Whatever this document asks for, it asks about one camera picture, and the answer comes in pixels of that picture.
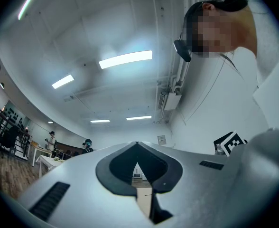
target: railing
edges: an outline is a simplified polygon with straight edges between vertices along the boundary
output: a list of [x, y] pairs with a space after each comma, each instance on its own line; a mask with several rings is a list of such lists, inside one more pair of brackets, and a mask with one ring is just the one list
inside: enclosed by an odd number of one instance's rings
[[[11, 121], [11, 118], [7, 118], [3, 112], [0, 110], [0, 135], [2, 136], [6, 130], [9, 130], [14, 123]], [[29, 138], [30, 135], [26, 133], [23, 129], [19, 129], [19, 135], [15, 141], [15, 150], [22, 153], [23, 157], [25, 158], [26, 153], [29, 149]]]

